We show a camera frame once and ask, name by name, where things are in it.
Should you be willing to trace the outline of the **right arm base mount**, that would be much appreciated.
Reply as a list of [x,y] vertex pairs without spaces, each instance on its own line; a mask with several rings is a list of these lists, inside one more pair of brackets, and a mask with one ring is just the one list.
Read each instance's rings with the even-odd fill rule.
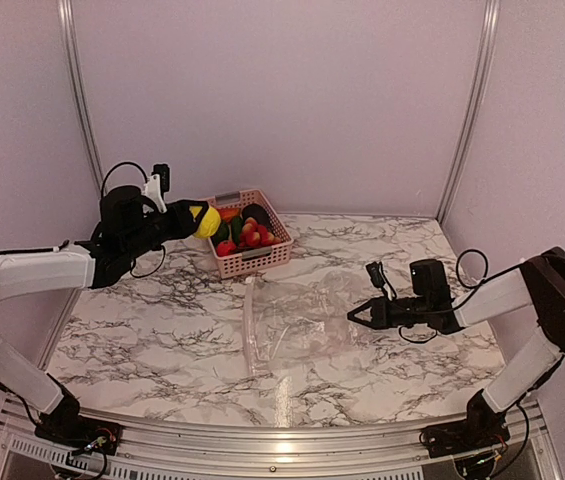
[[494,445],[503,446],[510,439],[504,422],[479,430],[469,426],[467,420],[430,425],[421,430],[419,441],[431,458],[456,455]]

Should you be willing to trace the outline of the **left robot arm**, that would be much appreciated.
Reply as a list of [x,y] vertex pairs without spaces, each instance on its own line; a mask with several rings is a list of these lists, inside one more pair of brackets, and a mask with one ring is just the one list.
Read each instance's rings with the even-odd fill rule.
[[[165,242],[210,238],[221,218],[206,201],[167,203],[159,181],[119,186],[103,195],[100,221],[87,241],[48,249],[0,251],[0,302],[65,289],[101,289],[131,272],[139,257]],[[89,424],[79,401],[59,382],[0,339],[0,385],[40,414],[39,430],[68,445],[87,438]]]

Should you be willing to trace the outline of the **red fake pomegranate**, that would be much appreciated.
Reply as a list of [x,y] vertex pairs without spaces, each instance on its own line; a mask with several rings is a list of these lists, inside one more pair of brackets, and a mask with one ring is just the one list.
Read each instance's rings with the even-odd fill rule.
[[216,245],[216,254],[218,257],[225,257],[235,254],[237,245],[231,240],[224,240]]

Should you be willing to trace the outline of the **yellow fake bell pepper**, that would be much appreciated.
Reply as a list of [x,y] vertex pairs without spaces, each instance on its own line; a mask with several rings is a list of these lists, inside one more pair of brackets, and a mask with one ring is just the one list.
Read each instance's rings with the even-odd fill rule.
[[189,211],[195,221],[199,220],[199,226],[193,234],[194,237],[209,239],[217,233],[222,220],[219,212],[214,207],[192,206],[189,208]]

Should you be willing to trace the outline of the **green fake avocado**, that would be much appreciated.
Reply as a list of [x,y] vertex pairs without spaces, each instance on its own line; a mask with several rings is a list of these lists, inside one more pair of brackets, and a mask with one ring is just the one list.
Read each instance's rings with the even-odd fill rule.
[[227,224],[226,222],[221,222],[217,232],[212,237],[212,239],[215,243],[220,243],[229,240],[230,235],[231,235],[230,225]]

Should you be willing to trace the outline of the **purple fake eggplant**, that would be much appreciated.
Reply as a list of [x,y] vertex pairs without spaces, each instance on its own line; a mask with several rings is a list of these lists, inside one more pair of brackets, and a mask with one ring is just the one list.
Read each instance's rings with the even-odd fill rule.
[[249,218],[253,218],[259,225],[263,225],[268,230],[273,229],[273,224],[271,221],[271,217],[269,216],[267,210],[256,203],[252,203],[243,207],[241,210],[241,216],[244,221]]

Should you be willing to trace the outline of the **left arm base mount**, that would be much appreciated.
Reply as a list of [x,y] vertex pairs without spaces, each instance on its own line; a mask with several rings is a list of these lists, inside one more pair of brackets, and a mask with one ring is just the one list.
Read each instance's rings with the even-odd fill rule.
[[82,416],[70,427],[52,426],[49,422],[40,422],[35,427],[37,437],[69,446],[77,455],[96,451],[112,456],[121,434],[122,426],[118,423]]

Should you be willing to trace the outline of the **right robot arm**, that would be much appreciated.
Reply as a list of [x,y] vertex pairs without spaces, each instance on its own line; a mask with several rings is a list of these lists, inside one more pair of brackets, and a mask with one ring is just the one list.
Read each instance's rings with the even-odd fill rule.
[[381,294],[349,311],[350,322],[373,330],[401,330],[424,324],[451,335],[514,311],[530,308],[536,327],[526,344],[485,388],[467,403],[461,421],[425,429],[431,443],[449,438],[477,448],[495,436],[508,410],[539,389],[565,358],[565,251],[554,247],[494,275],[486,275],[467,294],[455,298],[444,265],[436,259],[410,264],[413,294],[398,297],[383,266],[366,267]]

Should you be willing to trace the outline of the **red orange fake mango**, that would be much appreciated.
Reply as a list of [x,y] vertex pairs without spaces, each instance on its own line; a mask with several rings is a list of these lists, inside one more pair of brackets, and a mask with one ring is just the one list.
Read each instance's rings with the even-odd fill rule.
[[218,210],[220,218],[223,222],[230,223],[235,217],[241,214],[240,208],[221,208]]

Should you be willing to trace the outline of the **green fake cucumber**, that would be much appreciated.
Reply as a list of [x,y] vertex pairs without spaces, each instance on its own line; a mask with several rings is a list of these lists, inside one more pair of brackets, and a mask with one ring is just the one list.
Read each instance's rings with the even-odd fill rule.
[[235,245],[239,245],[241,242],[241,234],[243,230],[244,221],[241,216],[235,216],[230,222],[231,228],[231,240]]

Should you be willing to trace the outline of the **clear zip top bag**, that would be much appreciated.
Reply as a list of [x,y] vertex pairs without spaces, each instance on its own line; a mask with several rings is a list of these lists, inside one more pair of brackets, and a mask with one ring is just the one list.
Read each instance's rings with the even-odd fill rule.
[[242,335],[249,372],[277,373],[368,343],[372,332],[347,313],[370,296],[368,282],[350,272],[329,272],[308,285],[247,278]]

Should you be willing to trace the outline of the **red fake lychee bunch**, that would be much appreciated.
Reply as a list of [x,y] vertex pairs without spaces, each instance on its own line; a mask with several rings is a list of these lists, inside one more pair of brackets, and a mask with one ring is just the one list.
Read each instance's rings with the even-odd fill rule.
[[244,221],[241,234],[241,242],[237,247],[239,249],[256,249],[260,247],[269,247],[276,244],[278,238],[263,225],[259,225],[253,218]]

